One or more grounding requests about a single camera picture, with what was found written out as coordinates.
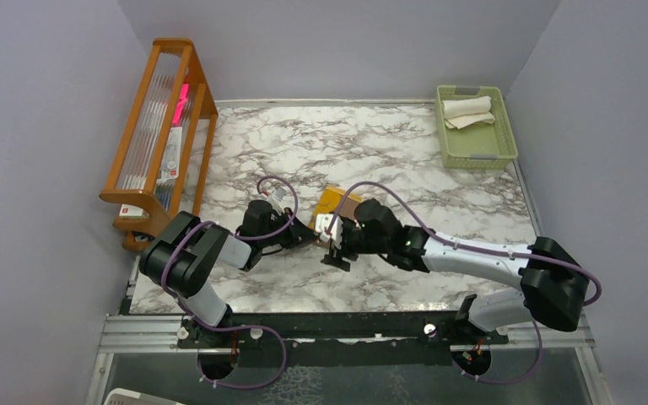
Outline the yellow brown towel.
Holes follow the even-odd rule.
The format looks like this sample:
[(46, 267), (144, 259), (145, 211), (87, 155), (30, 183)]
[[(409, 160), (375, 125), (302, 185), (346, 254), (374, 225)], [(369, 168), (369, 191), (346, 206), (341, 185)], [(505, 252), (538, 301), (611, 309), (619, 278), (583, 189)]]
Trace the yellow brown towel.
[[(345, 193), (345, 190), (335, 186), (327, 186), (324, 189), (310, 218), (309, 227), (312, 230), (315, 231), (316, 215), (320, 213), (335, 213), (340, 216), (342, 221), (346, 219), (355, 221), (354, 210), (364, 201), (364, 198), (353, 192), (344, 196)], [(328, 247), (328, 243), (319, 239), (313, 244), (322, 248)]]

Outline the white cream towel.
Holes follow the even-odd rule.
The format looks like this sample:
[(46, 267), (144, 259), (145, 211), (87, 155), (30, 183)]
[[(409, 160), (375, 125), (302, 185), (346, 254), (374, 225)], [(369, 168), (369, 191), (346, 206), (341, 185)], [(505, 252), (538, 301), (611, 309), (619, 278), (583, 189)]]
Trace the white cream towel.
[(448, 129), (463, 129), (473, 124), (494, 124), (492, 99), (482, 96), (465, 100), (443, 100), (444, 124)]

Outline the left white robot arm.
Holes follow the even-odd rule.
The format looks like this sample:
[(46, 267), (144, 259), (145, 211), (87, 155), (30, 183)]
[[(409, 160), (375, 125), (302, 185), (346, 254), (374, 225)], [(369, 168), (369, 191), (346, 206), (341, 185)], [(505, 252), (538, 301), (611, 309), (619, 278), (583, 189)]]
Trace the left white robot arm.
[(290, 208), (266, 200), (248, 203), (234, 233), (217, 224), (202, 225), (191, 213), (178, 213), (139, 255), (138, 271), (174, 296), (201, 321), (199, 334), (209, 345), (228, 342), (231, 308), (208, 281), (215, 265), (251, 270), (265, 250), (294, 249), (317, 239)]

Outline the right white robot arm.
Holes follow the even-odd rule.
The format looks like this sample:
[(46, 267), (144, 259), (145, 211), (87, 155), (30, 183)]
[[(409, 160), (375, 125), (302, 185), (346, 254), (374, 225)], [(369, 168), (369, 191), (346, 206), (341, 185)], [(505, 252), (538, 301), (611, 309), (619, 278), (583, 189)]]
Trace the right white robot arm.
[(455, 336), (464, 343), (526, 321), (573, 332), (591, 282), (550, 238), (539, 237), (532, 245), (461, 240), (404, 225), (375, 199), (361, 202), (353, 219), (318, 214), (315, 231), (329, 247), (322, 263), (344, 271), (360, 255), (377, 255), (404, 271), (459, 273), (503, 284), (503, 291), (464, 299), (452, 323)]

